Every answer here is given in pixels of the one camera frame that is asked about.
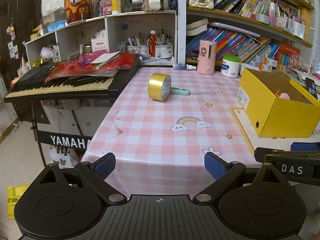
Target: wall switch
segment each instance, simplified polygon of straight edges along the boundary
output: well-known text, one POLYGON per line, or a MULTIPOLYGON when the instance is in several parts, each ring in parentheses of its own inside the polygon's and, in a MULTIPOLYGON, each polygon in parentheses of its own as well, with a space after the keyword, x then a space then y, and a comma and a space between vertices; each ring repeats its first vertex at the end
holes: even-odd
POLYGON ((58 7, 59 7, 59 0, 54 0, 52 2, 52 10, 55 10, 58 7))
POLYGON ((45 6, 45 11, 48 13, 50 11, 52 11, 52 3, 48 3, 46 6, 45 6))

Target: gold tape roll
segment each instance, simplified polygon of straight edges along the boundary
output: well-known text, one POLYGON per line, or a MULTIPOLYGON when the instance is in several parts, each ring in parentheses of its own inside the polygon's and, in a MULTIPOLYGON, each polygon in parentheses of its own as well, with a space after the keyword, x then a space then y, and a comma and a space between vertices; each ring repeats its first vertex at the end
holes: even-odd
POLYGON ((148 95, 153 99, 165 101, 169 94, 170 87, 171 87, 171 77, 169 75, 154 73, 149 80, 148 95), (167 88, 169 81, 170 81, 169 89, 166 89, 163 92, 162 88, 164 87, 164 83, 167 82, 166 84, 166 88, 167 88))

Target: green lid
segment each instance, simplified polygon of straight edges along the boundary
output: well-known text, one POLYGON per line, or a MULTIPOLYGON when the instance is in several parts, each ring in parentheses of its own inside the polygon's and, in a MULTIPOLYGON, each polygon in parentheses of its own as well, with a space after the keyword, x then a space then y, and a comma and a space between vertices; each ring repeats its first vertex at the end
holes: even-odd
POLYGON ((232 62, 240 62, 240 58, 239 57, 232 56, 232 55, 229 55, 229 54, 223 55, 222 59, 226 59, 226 60, 229 60, 229 61, 232 61, 232 62))

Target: green utility knife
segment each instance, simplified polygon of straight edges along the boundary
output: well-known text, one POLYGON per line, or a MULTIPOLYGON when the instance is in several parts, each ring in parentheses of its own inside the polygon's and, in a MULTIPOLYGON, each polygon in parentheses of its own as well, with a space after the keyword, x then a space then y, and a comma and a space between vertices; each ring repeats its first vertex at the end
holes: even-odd
POLYGON ((184 88, 170 88, 170 94, 188 96, 190 95, 190 90, 184 88))

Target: table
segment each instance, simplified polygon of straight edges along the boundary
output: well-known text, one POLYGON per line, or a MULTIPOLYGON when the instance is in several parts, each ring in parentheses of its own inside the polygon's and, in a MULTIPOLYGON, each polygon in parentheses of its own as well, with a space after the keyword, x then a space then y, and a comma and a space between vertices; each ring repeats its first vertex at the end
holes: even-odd
POLYGON ((83 157, 93 162, 108 152, 116 168, 106 182, 123 194, 197 194, 214 179, 204 168, 204 155, 214 151, 227 162, 259 167, 230 108, 239 78, 215 72, 144 67, 138 70, 101 123, 83 157), (189 96, 165 102, 148 97, 153 73, 169 74, 172 86, 189 96))

